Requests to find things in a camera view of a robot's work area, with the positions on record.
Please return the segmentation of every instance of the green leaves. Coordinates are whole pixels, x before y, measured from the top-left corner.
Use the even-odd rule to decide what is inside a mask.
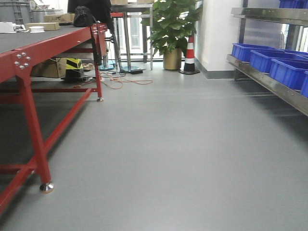
[[[187,37],[196,33],[195,22],[199,20],[201,7],[195,8],[195,0],[157,0],[153,4],[152,45],[154,53],[162,55],[181,48],[186,52]],[[149,26],[148,19],[142,20]]]

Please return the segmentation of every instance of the gray container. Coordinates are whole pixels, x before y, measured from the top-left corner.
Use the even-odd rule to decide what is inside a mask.
[[[46,10],[32,10],[33,22],[34,23],[43,23],[44,15],[51,14],[63,14],[63,10],[58,9],[46,9]]]
[[[32,23],[32,12],[29,1],[0,0],[0,22],[16,24]]]

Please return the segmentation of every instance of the red and white cone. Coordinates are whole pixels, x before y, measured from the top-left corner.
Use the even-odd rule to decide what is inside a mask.
[[[193,36],[189,36],[188,38],[184,70],[180,70],[179,72],[186,75],[200,73],[199,70],[195,70],[194,68]]]

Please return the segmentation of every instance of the leveling foot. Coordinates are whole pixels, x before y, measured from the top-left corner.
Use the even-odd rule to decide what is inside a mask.
[[[42,193],[51,193],[54,189],[54,184],[49,182],[49,183],[46,183],[46,184],[42,184],[40,187],[39,187],[40,191]]]

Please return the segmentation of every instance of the power adapter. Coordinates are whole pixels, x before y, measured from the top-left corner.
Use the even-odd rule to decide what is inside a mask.
[[[131,74],[135,75],[135,74],[141,74],[143,73],[143,70],[142,69],[136,69],[136,70],[131,70],[129,71]]]

